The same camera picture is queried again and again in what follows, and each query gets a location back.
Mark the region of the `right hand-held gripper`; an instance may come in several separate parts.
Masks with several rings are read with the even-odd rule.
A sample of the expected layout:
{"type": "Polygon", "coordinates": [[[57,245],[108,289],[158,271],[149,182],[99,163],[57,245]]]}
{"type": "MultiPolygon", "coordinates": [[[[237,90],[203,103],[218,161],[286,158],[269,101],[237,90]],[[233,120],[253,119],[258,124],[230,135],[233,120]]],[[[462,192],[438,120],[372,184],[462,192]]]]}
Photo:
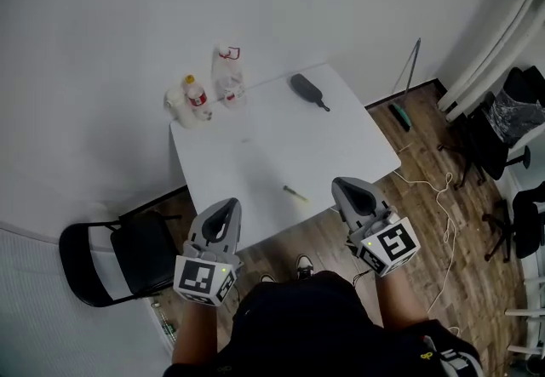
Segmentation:
{"type": "Polygon", "coordinates": [[[379,231],[361,228],[368,220],[378,220],[390,202],[382,191],[367,181],[341,177],[333,179],[332,196],[351,234],[349,248],[378,276],[385,277],[409,262],[421,244],[407,217],[387,224],[379,231]]]}

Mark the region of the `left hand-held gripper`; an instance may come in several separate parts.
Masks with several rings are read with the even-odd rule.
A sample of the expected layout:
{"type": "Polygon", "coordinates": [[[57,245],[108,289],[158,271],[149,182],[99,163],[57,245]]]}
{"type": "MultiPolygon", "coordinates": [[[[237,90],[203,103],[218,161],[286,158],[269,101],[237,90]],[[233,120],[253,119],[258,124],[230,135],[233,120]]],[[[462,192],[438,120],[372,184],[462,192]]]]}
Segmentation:
{"type": "Polygon", "coordinates": [[[194,218],[189,232],[192,243],[183,244],[175,261],[173,289],[180,297],[207,306],[223,304],[244,265],[234,254],[241,225],[241,204],[232,197],[194,218]],[[222,252],[203,246],[217,246],[222,252]]]}

